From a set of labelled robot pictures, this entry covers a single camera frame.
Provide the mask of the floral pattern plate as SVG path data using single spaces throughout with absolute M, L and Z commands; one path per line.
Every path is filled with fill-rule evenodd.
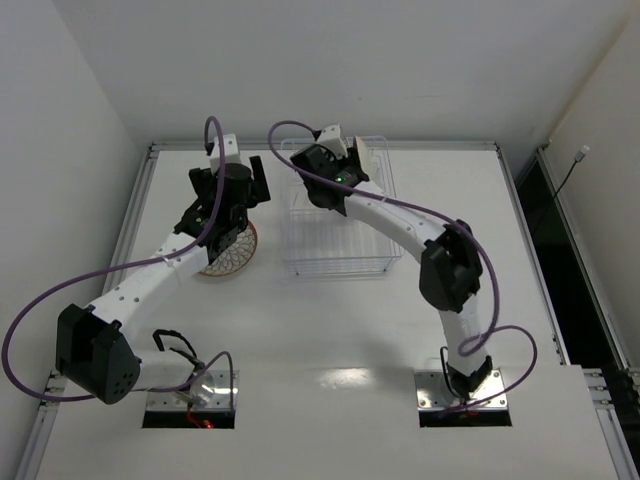
M 258 246 L 258 235 L 254 224 L 249 221 L 247 228 L 240 232 L 230 245 L 209 266 L 199 272 L 200 275 L 221 278 L 239 272 L 253 258 Z
M 356 163 L 356 174 L 361 181 L 369 181 L 379 185 L 378 164 L 365 141 L 354 136 L 352 142 L 352 157 Z

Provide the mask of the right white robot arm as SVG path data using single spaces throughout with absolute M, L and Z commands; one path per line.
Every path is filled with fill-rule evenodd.
M 453 226 L 420 217 L 391 203 L 384 190 L 361 167 L 355 147 L 337 158 L 318 144 L 290 157 L 304 170 L 309 201 L 360 221 L 385 235 L 419 263 L 418 287 L 440 316 L 448 348 L 447 376 L 455 395 L 469 400 L 493 368 L 487 350 L 463 356 L 458 347 L 481 332 L 477 312 L 482 266 L 470 240 Z

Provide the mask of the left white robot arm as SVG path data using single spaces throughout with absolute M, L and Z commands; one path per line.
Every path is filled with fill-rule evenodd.
M 58 318 L 56 368 L 107 405 L 138 390 L 185 390 L 205 369 L 192 348 L 134 351 L 143 323 L 188 279 L 229 252 L 249 227 L 248 212 L 270 200 L 262 160 L 194 168 L 196 200 L 149 262 L 89 305 Z

